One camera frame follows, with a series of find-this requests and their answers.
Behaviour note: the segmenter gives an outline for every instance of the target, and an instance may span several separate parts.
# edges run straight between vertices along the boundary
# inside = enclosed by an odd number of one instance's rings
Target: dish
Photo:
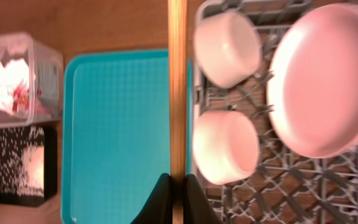
[[[270,71],[270,119],[291,150],[325,158],[358,144],[358,7],[331,4],[302,17]]]
[[[230,88],[253,74],[262,61],[254,24],[237,11],[203,19],[194,34],[198,64],[220,88]]]

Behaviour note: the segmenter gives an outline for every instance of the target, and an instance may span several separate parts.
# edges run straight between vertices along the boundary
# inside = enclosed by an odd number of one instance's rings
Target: black container
[[[37,207],[56,192],[56,130],[0,129],[0,203]]]

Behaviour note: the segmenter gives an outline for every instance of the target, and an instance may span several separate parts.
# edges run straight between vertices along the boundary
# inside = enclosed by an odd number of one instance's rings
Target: wooden surface
[[[188,37],[203,0],[188,0]],[[67,64],[88,52],[168,47],[168,1],[163,0],[0,0],[0,34],[26,31],[59,50]],[[0,223],[55,224],[60,221],[62,126],[57,196],[39,208],[0,205]]]
[[[183,224],[187,126],[187,0],[168,0],[170,157],[172,223]]]

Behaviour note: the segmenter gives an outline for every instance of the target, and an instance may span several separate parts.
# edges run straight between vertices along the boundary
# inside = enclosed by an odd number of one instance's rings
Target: white bowl
[[[331,4],[302,17],[270,70],[270,119],[292,151],[327,158],[358,145],[358,7]]]
[[[237,111],[207,111],[193,130],[193,157],[212,184],[252,175],[259,161],[259,139],[252,122]]]
[[[236,11],[201,20],[193,45],[198,65],[221,88],[243,81],[262,61],[260,39],[253,23]]]

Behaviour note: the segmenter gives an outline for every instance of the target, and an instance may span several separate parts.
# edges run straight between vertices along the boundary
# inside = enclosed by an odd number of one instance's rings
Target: dishwasher rack
[[[358,146],[330,159],[298,156],[275,135],[269,121],[272,106],[265,100],[272,77],[269,63],[284,33],[313,8],[335,2],[208,0],[198,9],[196,26],[205,17],[237,9],[257,26],[263,43],[260,69],[229,90],[213,86],[196,62],[194,66],[193,119],[207,110],[241,111],[252,120],[260,139],[259,166],[248,179],[217,186],[193,170],[224,223],[358,223]]]

